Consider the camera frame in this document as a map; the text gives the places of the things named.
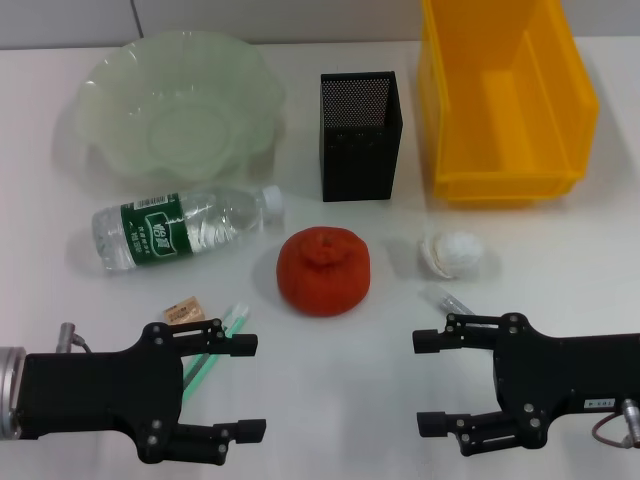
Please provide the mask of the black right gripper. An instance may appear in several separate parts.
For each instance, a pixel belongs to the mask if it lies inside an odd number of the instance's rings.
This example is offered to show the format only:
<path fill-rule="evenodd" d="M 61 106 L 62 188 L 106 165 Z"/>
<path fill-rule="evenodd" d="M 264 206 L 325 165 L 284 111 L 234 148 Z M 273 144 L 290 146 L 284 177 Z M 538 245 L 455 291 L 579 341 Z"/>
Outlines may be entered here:
<path fill-rule="evenodd" d="M 453 434 L 463 456 L 521 446 L 540 449 L 561 416 L 638 410 L 628 436 L 640 448 L 640 333 L 551 337 L 518 313 L 499 317 L 447 314 L 438 330 L 412 333 L 416 354 L 494 349 L 496 395 L 503 412 L 418 412 L 423 438 Z"/>

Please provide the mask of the white paper ball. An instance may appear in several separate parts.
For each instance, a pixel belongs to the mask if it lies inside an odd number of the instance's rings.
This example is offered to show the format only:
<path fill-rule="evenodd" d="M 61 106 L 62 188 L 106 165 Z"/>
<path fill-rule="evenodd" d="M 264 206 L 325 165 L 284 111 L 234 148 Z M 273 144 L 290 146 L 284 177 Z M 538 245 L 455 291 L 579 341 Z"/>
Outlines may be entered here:
<path fill-rule="evenodd" d="M 447 280 L 473 274 L 485 254 L 483 242 L 476 235 L 464 231 L 425 234 L 418 246 L 429 269 Z"/>

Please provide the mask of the clear water bottle green label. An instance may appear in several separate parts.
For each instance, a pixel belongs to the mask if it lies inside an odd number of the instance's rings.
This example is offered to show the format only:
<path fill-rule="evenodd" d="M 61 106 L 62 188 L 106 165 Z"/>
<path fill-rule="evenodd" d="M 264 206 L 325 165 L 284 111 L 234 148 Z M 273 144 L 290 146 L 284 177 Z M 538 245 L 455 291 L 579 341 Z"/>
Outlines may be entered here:
<path fill-rule="evenodd" d="M 105 208 L 92 233 L 105 269 L 114 272 L 213 252 L 284 215 L 279 187 L 226 187 L 171 193 Z"/>

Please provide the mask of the red-orange mandarin orange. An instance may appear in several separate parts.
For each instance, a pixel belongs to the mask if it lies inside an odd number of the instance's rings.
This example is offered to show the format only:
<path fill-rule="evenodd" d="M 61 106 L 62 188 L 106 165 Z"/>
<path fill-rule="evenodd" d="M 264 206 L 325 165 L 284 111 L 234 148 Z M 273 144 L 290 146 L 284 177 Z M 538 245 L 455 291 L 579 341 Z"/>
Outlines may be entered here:
<path fill-rule="evenodd" d="M 283 299 L 312 317 L 332 317 L 358 306 L 371 284 L 367 244 L 348 229 L 311 227 L 282 246 L 276 280 Z"/>

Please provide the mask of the yellow plastic storage bin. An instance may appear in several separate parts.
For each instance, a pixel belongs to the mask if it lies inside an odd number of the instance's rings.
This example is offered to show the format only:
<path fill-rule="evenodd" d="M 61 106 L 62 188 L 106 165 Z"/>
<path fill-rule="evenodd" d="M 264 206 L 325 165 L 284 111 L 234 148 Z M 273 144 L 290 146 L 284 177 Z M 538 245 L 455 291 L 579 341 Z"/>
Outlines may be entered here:
<path fill-rule="evenodd" d="M 422 0 L 418 63 L 436 197 L 515 206 L 586 174 L 599 102 L 561 0 Z"/>

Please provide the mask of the clear pen with grey end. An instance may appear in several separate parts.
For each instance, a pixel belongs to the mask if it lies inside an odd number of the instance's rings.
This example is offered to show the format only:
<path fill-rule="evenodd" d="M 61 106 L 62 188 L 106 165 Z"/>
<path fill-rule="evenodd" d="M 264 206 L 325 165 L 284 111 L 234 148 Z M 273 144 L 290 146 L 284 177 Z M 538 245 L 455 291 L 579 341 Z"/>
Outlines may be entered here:
<path fill-rule="evenodd" d="M 473 312 L 459 299 L 437 284 L 428 286 L 424 292 L 425 298 L 445 315 L 473 315 Z"/>

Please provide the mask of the black mesh pen holder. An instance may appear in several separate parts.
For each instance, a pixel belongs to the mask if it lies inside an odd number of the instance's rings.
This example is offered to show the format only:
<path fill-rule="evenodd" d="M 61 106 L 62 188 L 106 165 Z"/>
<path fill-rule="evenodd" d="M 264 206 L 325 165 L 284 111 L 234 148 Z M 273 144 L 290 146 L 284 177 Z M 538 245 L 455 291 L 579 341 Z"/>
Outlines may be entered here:
<path fill-rule="evenodd" d="M 393 71 L 323 74 L 319 143 L 323 200 L 390 199 L 402 130 Z"/>

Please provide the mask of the small tan eraser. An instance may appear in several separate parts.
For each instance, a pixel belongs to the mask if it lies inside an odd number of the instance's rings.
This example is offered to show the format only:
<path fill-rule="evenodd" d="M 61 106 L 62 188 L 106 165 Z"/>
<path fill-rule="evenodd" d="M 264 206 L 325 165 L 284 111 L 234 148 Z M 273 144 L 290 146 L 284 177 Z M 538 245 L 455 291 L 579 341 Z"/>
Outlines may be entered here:
<path fill-rule="evenodd" d="M 179 325 L 204 321 L 206 315 L 197 298 L 191 296 L 164 310 L 163 319 L 168 325 Z"/>

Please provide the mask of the mint green utility knife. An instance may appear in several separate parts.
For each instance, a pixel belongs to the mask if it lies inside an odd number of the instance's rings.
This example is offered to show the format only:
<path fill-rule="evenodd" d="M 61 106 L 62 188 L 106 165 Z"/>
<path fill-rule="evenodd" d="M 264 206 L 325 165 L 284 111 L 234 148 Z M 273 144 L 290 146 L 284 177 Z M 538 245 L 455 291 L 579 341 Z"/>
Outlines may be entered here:
<path fill-rule="evenodd" d="M 230 307 L 222 318 L 222 328 L 227 338 L 239 333 L 250 316 L 250 308 L 242 303 Z M 183 402 L 187 402 L 201 385 L 219 357 L 201 354 L 187 365 L 183 375 Z"/>

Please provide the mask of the pale green glass fruit plate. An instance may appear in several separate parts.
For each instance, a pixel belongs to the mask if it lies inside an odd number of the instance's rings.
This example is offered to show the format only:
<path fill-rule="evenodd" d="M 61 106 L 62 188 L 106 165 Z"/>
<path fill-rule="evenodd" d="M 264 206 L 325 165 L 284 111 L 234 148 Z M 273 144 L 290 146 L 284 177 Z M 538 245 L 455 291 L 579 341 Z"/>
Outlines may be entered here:
<path fill-rule="evenodd" d="M 285 90 L 259 49 L 169 31 L 125 45 L 80 85 L 80 138 L 117 174 L 212 180 L 270 148 Z"/>

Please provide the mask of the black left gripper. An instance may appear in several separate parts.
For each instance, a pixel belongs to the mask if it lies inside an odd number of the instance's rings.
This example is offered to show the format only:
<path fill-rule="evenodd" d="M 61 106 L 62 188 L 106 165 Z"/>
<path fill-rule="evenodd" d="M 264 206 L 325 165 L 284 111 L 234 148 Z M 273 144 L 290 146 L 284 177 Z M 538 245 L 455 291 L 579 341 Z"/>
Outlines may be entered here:
<path fill-rule="evenodd" d="M 148 324 L 133 346 L 118 352 L 29 354 L 19 389 L 20 438 L 117 431 L 133 441 L 142 462 L 159 463 L 181 410 L 180 356 L 252 357 L 257 347 L 255 334 L 228 336 L 215 318 L 170 327 Z M 172 445 L 221 453 L 230 442 L 260 443 L 265 432 L 265 419 L 178 424 Z"/>

